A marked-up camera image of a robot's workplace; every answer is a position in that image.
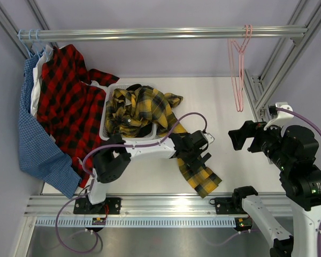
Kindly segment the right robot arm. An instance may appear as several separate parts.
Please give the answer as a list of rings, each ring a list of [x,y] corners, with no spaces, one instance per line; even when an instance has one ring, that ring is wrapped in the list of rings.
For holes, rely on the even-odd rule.
[[[242,149],[246,139],[253,141],[251,153],[264,153],[279,169],[279,180],[289,198],[294,234],[283,229],[264,207],[252,186],[236,188],[232,208],[246,212],[267,240],[271,256],[321,256],[321,170],[315,165],[319,147],[313,131],[291,125],[285,132],[275,125],[246,121],[228,132],[234,150]]]

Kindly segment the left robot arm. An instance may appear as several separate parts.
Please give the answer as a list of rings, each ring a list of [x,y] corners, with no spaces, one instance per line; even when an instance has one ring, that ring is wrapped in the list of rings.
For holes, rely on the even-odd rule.
[[[86,208],[93,214],[107,210],[108,184],[120,178],[132,160],[147,158],[176,159],[184,179],[200,197],[206,197],[220,183],[205,164],[211,157],[207,149],[214,140],[206,131],[170,133],[149,141],[127,141],[119,135],[111,137],[105,145],[89,153],[94,177],[86,195]]]

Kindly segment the yellow plaid shirt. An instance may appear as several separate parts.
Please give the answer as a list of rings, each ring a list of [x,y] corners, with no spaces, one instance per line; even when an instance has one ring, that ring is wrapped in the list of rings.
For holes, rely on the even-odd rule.
[[[177,122],[172,111],[182,100],[182,96],[163,94],[150,86],[142,86],[135,91],[115,89],[112,99],[106,104],[105,126],[108,134],[134,138],[141,127],[155,123],[159,137],[169,132],[184,135],[188,132]],[[206,169],[191,171],[182,159],[177,159],[177,163],[184,179],[202,198],[214,191],[221,182],[207,166]]]

